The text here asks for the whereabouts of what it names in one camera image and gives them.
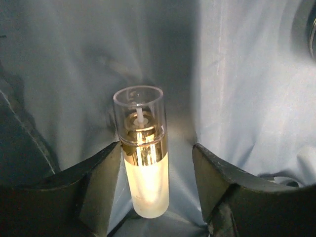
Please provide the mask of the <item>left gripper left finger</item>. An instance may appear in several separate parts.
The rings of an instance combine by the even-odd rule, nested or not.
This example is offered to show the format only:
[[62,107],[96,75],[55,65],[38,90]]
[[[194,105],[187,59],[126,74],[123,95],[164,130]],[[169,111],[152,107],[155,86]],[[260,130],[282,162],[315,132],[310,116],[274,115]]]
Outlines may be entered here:
[[32,186],[1,186],[3,237],[105,237],[120,168],[120,143]]

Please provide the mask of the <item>frosted gold spray bottle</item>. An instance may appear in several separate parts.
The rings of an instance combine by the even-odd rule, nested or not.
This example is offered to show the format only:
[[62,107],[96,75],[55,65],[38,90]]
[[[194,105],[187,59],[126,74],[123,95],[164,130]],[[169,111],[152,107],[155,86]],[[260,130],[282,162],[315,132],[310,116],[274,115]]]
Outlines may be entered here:
[[116,92],[113,100],[133,208],[143,218],[160,217],[169,206],[163,91],[131,86]]

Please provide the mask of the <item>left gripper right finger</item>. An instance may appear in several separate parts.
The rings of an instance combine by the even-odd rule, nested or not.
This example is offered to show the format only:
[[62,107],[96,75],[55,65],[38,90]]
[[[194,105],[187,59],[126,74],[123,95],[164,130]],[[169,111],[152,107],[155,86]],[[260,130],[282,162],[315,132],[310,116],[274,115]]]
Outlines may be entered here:
[[316,187],[276,184],[192,149],[204,222],[212,237],[314,237]]

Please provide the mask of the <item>blue fish-print suitcase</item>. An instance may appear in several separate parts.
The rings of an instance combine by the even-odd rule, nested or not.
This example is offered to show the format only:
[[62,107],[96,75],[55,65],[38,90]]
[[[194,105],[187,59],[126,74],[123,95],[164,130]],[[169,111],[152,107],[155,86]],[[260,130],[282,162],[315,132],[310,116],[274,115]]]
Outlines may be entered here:
[[256,175],[316,182],[310,0],[3,0],[0,60],[38,131],[68,167],[112,140],[112,95],[166,94],[171,206],[201,222],[196,138]]

